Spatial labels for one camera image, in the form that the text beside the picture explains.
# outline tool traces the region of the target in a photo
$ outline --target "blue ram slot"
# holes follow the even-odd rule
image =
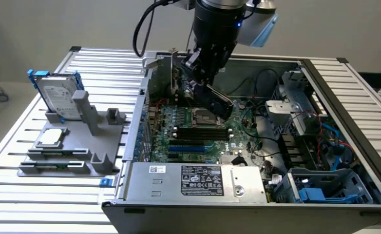
[[[180,146],[169,146],[171,152],[205,152],[205,147],[180,147]]]

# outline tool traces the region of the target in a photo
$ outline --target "white sticker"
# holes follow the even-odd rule
[[[65,119],[80,119],[80,113],[68,89],[55,86],[45,86],[43,89],[56,113]]]
[[[151,166],[149,173],[165,173],[165,166]]]

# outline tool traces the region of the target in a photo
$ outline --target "hard drive label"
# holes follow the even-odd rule
[[[185,196],[224,196],[220,166],[183,166],[181,193]]]
[[[69,91],[65,87],[55,86],[45,86],[44,91],[53,111],[65,119],[80,119],[80,113],[72,100],[75,91]]]

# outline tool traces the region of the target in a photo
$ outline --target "aluminum extrusion table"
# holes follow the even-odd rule
[[[309,58],[381,156],[381,98],[348,63]],[[81,48],[69,51],[56,73],[81,73],[99,111],[119,108],[132,118],[139,95],[141,59],[133,52]],[[115,234],[97,202],[115,188],[100,188],[99,178],[17,177],[25,152],[47,122],[45,104],[37,95],[0,143],[0,233]],[[121,164],[129,126],[125,127],[115,169]],[[358,234],[381,234],[365,229]]]

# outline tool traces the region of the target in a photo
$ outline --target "black ram slot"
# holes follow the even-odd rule
[[[203,140],[169,140],[169,145],[205,146],[205,143]]]
[[[177,128],[179,140],[229,140],[228,129]]]
[[[217,137],[217,136],[180,136],[177,135],[177,139],[185,139],[185,140],[225,140],[229,141],[229,137]]]
[[[168,154],[168,155],[167,155],[167,158],[169,158],[169,159],[179,158],[179,154]]]
[[[228,128],[177,128],[179,132],[187,133],[228,133]]]

